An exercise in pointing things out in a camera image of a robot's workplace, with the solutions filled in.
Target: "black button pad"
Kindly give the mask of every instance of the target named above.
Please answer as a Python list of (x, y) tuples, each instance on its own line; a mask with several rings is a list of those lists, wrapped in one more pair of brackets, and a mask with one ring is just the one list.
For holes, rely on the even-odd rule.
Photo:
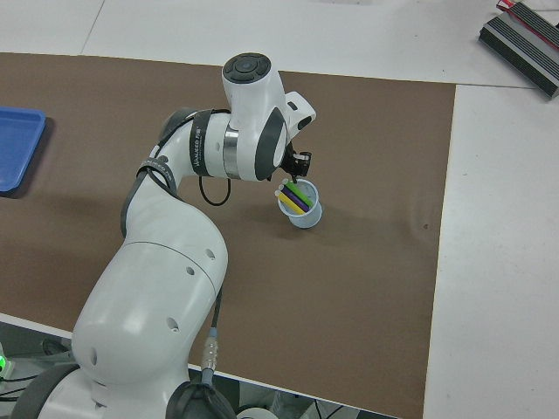
[(248, 84), (263, 79), (272, 67), (266, 55), (253, 52), (237, 55), (224, 65), (223, 75), (231, 83)]

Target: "white tabletop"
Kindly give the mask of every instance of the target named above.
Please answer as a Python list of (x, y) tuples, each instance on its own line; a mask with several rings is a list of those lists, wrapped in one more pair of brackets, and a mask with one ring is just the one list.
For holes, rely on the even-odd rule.
[[(559, 102), (477, 41), (494, 3), (0, 0), (0, 51), (211, 65), (259, 51), (282, 70), (459, 84), (424, 418), (547, 418), (559, 411)], [(527, 3), (559, 22), (556, 0)]]

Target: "blue plastic container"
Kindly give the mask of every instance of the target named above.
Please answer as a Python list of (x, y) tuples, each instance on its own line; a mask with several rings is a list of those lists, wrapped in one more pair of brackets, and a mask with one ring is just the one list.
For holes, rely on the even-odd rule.
[(43, 112), (0, 106), (0, 192), (19, 186), (44, 128)]

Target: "white robotic arm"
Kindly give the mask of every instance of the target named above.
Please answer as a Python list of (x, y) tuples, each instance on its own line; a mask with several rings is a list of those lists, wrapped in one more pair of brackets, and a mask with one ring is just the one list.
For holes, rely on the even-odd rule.
[(270, 60), (241, 54), (222, 74), (231, 113), (175, 115), (141, 165), (122, 211), (124, 243), (73, 331), (79, 368), (39, 376), (13, 419), (175, 417), (169, 400), (189, 380), (190, 347), (227, 266), (217, 227), (176, 199), (178, 183), (193, 175), (260, 181), (278, 167), (305, 175), (310, 162), (290, 141), (314, 110), (298, 93), (285, 95)]

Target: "brown table surface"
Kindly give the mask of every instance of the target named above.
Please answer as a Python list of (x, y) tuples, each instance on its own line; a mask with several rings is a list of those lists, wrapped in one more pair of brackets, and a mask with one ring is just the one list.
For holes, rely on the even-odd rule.
[[(0, 64), (0, 106), (48, 117), (23, 186), (0, 197), (0, 312), (71, 331), (121, 245), (121, 205), (162, 121), (227, 107), (220, 68), (7, 53)], [(196, 179), (180, 188), (229, 249), (218, 369), (421, 417), (454, 85), (282, 78), (318, 114), (293, 143), (313, 152), (321, 222), (298, 230), (280, 213), (283, 172), (233, 181), (220, 208)], [(223, 179), (206, 186), (225, 192)]]

